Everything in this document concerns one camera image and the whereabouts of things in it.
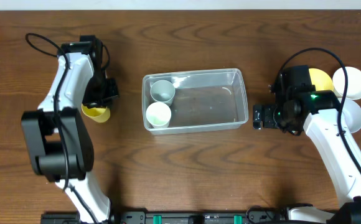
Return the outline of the yellow plastic bowl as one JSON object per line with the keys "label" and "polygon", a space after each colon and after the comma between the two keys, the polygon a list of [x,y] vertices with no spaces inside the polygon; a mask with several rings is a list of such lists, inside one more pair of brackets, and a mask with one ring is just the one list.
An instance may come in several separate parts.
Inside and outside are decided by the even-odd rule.
{"label": "yellow plastic bowl", "polygon": [[309,74],[316,91],[334,90],[332,79],[326,72],[317,68],[310,68]]}

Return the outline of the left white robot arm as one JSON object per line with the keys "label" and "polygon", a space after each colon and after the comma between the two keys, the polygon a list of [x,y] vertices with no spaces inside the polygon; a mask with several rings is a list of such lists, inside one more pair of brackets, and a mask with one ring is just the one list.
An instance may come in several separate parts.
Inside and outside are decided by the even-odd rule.
{"label": "left white robot arm", "polygon": [[76,206],[79,223],[108,223],[111,202],[92,169],[93,143],[82,108],[108,109],[119,96],[106,75],[108,49],[91,38],[58,48],[59,67],[52,86],[35,111],[26,111],[21,127],[32,168],[60,187]]}

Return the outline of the yellow plastic cup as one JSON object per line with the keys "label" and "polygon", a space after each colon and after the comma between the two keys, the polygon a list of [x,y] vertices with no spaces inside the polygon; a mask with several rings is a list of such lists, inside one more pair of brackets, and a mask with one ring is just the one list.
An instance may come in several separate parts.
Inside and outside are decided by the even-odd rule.
{"label": "yellow plastic cup", "polygon": [[97,123],[105,123],[110,118],[109,107],[87,108],[85,105],[82,105],[82,112]]}

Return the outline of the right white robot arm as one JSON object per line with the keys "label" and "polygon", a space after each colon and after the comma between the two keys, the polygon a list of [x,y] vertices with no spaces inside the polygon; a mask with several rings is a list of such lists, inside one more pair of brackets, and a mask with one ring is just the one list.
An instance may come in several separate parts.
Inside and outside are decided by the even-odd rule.
{"label": "right white robot arm", "polygon": [[361,150],[342,114],[343,104],[329,90],[276,94],[269,105],[254,105],[253,127],[298,136],[305,133],[318,150],[332,180],[340,208],[285,208],[274,223],[361,223]]}

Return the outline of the grey plastic cup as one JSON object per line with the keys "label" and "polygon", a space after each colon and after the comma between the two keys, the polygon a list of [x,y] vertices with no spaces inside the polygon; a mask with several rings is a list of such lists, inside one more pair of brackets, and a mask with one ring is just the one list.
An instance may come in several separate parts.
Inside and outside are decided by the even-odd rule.
{"label": "grey plastic cup", "polygon": [[176,89],[174,85],[167,80],[159,80],[153,83],[150,89],[150,95],[156,102],[165,103],[170,106],[174,100]]}

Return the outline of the white plastic cup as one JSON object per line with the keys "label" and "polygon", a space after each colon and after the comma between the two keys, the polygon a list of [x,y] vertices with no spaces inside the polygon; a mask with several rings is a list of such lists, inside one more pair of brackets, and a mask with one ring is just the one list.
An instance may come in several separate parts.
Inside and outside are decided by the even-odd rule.
{"label": "white plastic cup", "polygon": [[152,103],[146,110],[146,119],[154,128],[167,128],[171,116],[170,107],[162,102]]}

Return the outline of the clear plastic container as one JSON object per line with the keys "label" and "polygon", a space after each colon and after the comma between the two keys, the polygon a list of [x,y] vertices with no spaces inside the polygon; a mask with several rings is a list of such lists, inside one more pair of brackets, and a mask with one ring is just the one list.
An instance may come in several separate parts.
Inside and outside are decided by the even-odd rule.
{"label": "clear plastic container", "polygon": [[[155,128],[146,117],[154,103],[154,83],[171,82],[175,94],[171,120],[166,128]],[[248,121],[246,88],[237,68],[194,70],[146,75],[142,82],[144,127],[153,135],[237,129]]]}

